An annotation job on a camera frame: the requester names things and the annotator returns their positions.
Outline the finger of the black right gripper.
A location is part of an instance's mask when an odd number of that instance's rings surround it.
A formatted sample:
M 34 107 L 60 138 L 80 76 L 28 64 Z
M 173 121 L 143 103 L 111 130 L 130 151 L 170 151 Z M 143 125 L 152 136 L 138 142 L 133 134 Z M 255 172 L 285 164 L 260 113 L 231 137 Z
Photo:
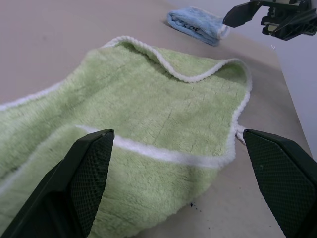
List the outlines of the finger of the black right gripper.
M 272 31 L 271 36 L 288 41 L 300 35 L 313 36 L 316 32 L 317 13 L 313 8 L 287 17 Z
M 260 1 L 250 1 L 237 5 L 226 14 L 222 23 L 232 28 L 242 26 L 253 19 L 260 7 Z

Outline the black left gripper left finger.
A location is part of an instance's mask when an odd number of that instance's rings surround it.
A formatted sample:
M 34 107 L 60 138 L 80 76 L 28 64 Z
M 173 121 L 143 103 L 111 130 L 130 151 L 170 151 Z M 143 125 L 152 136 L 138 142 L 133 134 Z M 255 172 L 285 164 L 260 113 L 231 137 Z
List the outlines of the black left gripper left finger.
M 78 139 L 0 238 L 87 238 L 106 186 L 113 129 Z

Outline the folded blue towel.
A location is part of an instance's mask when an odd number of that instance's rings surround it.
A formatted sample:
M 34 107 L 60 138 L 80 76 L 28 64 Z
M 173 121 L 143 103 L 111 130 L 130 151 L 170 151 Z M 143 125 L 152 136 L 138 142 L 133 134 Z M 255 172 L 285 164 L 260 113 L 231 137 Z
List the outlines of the folded blue towel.
M 218 46 L 230 33 L 223 18 L 196 7 L 172 10 L 166 20 L 172 28 L 211 46 Z

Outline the green towel with white trim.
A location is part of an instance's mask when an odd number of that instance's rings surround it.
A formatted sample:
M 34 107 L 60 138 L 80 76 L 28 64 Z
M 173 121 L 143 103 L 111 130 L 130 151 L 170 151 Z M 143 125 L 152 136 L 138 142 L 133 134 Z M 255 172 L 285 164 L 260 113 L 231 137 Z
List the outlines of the green towel with white trim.
M 204 193 L 235 158 L 252 89 L 239 59 L 116 37 L 62 82 L 0 104 L 0 235 L 43 176 L 88 133 L 115 133 L 89 238 L 129 238 Z

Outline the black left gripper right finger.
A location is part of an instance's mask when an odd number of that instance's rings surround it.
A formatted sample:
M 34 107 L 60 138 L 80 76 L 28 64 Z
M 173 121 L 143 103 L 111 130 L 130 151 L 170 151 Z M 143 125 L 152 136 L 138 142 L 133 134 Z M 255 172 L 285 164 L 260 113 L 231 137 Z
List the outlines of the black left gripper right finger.
M 295 141 L 243 132 L 261 194 L 286 238 L 317 238 L 317 162 Z

